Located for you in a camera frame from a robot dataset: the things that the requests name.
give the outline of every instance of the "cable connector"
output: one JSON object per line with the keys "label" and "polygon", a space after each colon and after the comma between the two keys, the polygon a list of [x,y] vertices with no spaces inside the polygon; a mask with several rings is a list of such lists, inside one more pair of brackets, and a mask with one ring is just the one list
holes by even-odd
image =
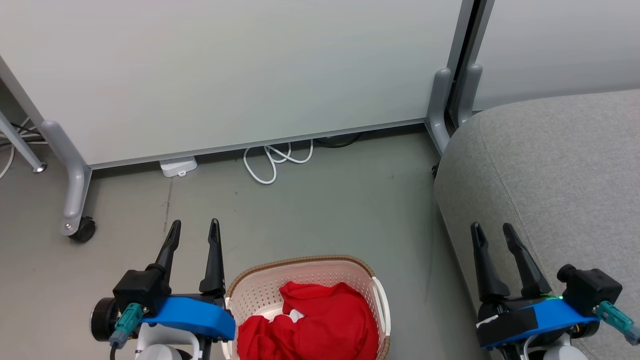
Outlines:
{"label": "cable connector", "polygon": [[122,313],[120,319],[118,319],[118,322],[115,325],[116,331],[114,331],[111,337],[109,337],[109,344],[117,349],[123,348],[127,343],[131,332],[140,325],[143,314],[142,306],[135,302],[129,304]]}
{"label": "cable connector", "polygon": [[640,342],[640,328],[634,326],[634,321],[613,304],[603,301],[599,306],[596,306],[594,313],[602,321],[620,331],[631,345],[638,345]]}

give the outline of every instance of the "white cable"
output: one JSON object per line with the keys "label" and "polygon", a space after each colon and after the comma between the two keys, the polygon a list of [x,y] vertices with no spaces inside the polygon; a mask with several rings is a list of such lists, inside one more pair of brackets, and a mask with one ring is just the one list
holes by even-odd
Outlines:
{"label": "white cable", "polygon": [[6,174],[6,172],[9,171],[9,167],[11,166],[11,163],[13,163],[13,157],[14,156],[15,156],[15,147],[13,145],[11,145],[11,155],[9,155],[9,162],[4,167],[4,170],[2,170],[2,172],[0,172],[0,179],[2,179],[3,176]]}
{"label": "white cable", "polygon": [[523,360],[529,360],[529,354],[527,353],[529,351],[529,344],[531,344],[531,342],[535,340],[537,337],[538,335],[529,336],[529,339],[527,339],[527,341],[524,342],[524,346],[522,349],[522,351],[524,352],[522,357]]}
{"label": "white cable", "polygon": [[[247,152],[249,152],[249,149],[251,149],[250,147],[246,148],[244,150],[244,155],[243,155],[243,161],[244,161],[244,167],[246,167],[247,171],[249,171],[249,174],[251,174],[251,176],[260,184],[264,184],[264,185],[269,185],[269,184],[273,184],[274,181],[276,181],[276,177],[278,175],[278,172],[276,171],[276,164],[282,164],[283,162],[289,160],[293,163],[296,164],[304,164],[307,161],[309,161],[309,159],[311,158],[311,155],[313,155],[314,153],[314,141],[313,139],[311,139],[311,146],[309,148],[309,155],[307,156],[306,159],[304,160],[297,160],[291,157],[291,143],[287,143],[289,150],[287,151],[287,154],[284,154],[283,152],[279,151],[278,149],[267,145],[267,146],[263,146],[262,148],[264,149],[264,152],[266,152],[267,157],[269,158],[269,162],[271,163],[271,168],[273,169],[273,177],[271,178],[271,180],[262,180],[261,178],[257,177],[255,175],[255,173],[253,172],[253,170],[251,170],[251,167],[249,166],[249,163],[246,161],[246,154]],[[276,154],[280,155],[282,157],[282,159],[276,160],[272,157],[271,155],[271,150],[273,150]]]}
{"label": "white cable", "polygon": [[[27,119],[25,119],[20,126],[25,126],[29,120],[31,120],[29,117],[27,117]],[[29,128],[29,130],[34,130],[36,127],[32,126]],[[31,133],[27,133],[27,131],[25,130],[20,130],[18,132],[18,135],[20,135],[21,138],[31,138],[33,136],[40,136],[38,134],[31,134]],[[0,134],[0,138],[7,138],[4,134]],[[33,145],[39,145],[39,144],[43,144],[46,145],[47,142],[30,142],[30,144]],[[2,179],[4,177],[4,175],[6,174],[7,171],[9,171],[9,167],[11,166],[11,164],[13,163],[13,158],[15,157],[15,146],[11,145],[11,155],[9,155],[9,161],[6,163],[6,166],[4,167],[4,170],[2,170],[2,172],[0,172],[0,179]]]}

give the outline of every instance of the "sofa cushion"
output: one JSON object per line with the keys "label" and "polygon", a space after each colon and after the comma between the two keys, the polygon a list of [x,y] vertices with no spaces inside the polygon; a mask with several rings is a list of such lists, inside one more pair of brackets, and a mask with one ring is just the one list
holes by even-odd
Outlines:
{"label": "sofa cushion", "polygon": [[[502,224],[514,225],[555,294],[561,266],[622,283],[616,305],[640,322],[640,90],[519,102],[483,111],[451,138],[436,197],[476,309],[470,225],[478,221],[512,295],[520,278]],[[590,359],[640,359],[612,327],[573,342]]]}

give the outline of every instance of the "metal frame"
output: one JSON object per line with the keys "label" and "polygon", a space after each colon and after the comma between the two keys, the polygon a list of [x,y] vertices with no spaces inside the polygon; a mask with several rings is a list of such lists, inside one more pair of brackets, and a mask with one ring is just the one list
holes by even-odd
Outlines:
{"label": "metal frame", "polygon": [[476,91],[482,75],[482,65],[476,63],[484,32],[495,0],[477,0],[477,12],[469,19],[467,46],[461,56],[460,73],[452,89],[447,111],[454,125],[460,127],[472,115]]}
{"label": "metal frame", "polygon": [[53,152],[67,168],[69,184],[60,232],[65,236],[73,235],[80,225],[92,171],[57,122],[45,121],[39,129]]}
{"label": "metal frame", "polygon": [[40,173],[47,168],[47,164],[43,163],[38,157],[31,151],[27,143],[22,139],[20,134],[13,128],[11,122],[7,120],[5,115],[0,111],[0,131],[4,133],[9,142],[18,150],[18,152],[27,160],[27,162],[33,167],[33,172]]}
{"label": "metal frame", "polygon": [[[452,40],[451,51],[449,53],[449,60],[447,62],[447,68],[441,69],[436,72],[431,98],[429,100],[429,106],[426,117],[423,119],[411,119],[400,122],[379,124],[375,126],[366,126],[353,129],[344,129],[338,131],[329,131],[319,134],[309,134],[304,136],[294,136],[290,138],[269,140],[268,143],[276,142],[293,142],[298,140],[308,140],[311,138],[323,137],[323,136],[335,136],[341,134],[348,134],[359,131],[369,131],[374,129],[383,129],[395,126],[404,126],[409,124],[424,123],[431,135],[438,152],[442,154],[442,151],[446,147],[449,141],[449,134],[445,126],[445,111],[447,108],[447,99],[450,94],[450,90],[453,86],[453,78],[451,75],[451,69],[459,67],[460,54],[463,51],[465,45],[465,35],[467,34],[467,27],[469,18],[472,13],[474,0],[462,0],[460,6],[460,14],[458,16],[458,24],[454,32]],[[87,165],[78,150],[70,141],[67,134],[62,127],[55,121],[45,120],[42,114],[37,110],[27,93],[24,91],[20,83],[17,81],[7,64],[0,57],[0,78],[3,79],[9,91],[16,98],[20,106],[31,117],[31,120],[42,132],[49,146],[59,157],[60,161],[67,168],[68,174],[68,190],[65,199],[65,207],[63,210],[63,220],[61,222],[61,233],[65,236],[73,235],[78,231],[80,219],[84,208],[84,201],[86,199],[87,190],[89,187],[89,181],[91,179],[92,169],[108,168],[122,165],[130,165],[135,163],[144,163],[149,161],[158,161],[177,158],[181,156],[193,156],[199,154],[210,154],[213,152],[231,151],[236,149],[244,149],[247,147],[255,147],[261,145],[268,145],[267,142],[245,143],[231,145],[228,147],[217,147],[210,149],[201,149],[196,151],[178,152],[175,154],[164,154],[159,156],[149,156],[146,158],[139,158],[133,160],[114,161],[110,163],[99,163],[91,166]]]}

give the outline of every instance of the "caster wheel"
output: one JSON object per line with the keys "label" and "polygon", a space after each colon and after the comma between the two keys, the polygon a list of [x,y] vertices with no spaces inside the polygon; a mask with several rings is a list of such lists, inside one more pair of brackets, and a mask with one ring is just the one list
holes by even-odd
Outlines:
{"label": "caster wheel", "polygon": [[537,350],[529,353],[529,360],[544,360],[546,350]]}
{"label": "caster wheel", "polygon": [[431,168],[431,175],[433,175],[433,178],[436,178],[436,175],[438,175],[438,167],[440,166],[440,162],[438,161],[438,163],[436,165],[433,165],[433,167]]}
{"label": "caster wheel", "polygon": [[81,217],[78,231],[69,235],[69,238],[79,243],[86,243],[93,238],[93,234],[95,234],[95,221],[91,217]]}

